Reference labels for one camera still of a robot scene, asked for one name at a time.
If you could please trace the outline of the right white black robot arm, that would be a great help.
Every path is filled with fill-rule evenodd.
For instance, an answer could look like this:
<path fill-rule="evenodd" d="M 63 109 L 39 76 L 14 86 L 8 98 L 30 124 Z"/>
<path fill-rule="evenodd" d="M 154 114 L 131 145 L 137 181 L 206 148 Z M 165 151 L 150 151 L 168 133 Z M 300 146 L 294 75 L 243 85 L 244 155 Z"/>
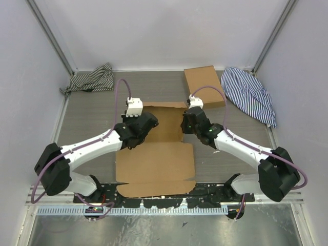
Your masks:
<path fill-rule="evenodd" d="M 220 124 L 211 123 L 201 107 L 184 111 L 181 129 L 194 134 L 202 144 L 227 152 L 250 165 L 255 174 L 235 174 L 226 183 L 226 198 L 239 201 L 244 194 L 259 193 L 280 202 L 301 180 L 287 150 L 272 150 L 240 138 Z"/>

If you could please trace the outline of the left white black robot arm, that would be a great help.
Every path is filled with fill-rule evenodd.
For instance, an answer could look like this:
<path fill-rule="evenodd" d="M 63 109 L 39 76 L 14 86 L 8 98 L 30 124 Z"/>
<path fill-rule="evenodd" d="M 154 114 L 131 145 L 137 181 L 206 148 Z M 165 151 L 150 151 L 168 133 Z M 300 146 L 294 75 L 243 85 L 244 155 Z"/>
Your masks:
<path fill-rule="evenodd" d="M 34 167 L 36 183 L 43 186 L 43 195 L 54 196 L 67 191 L 76 193 L 82 202 L 98 203 L 105 194 L 98 179 L 74 170 L 102 155 L 135 148 L 156 126 L 158 119 L 150 112 L 135 117 L 123 115 L 121 123 L 93 138 L 62 147 L 51 143 L 45 147 Z"/>

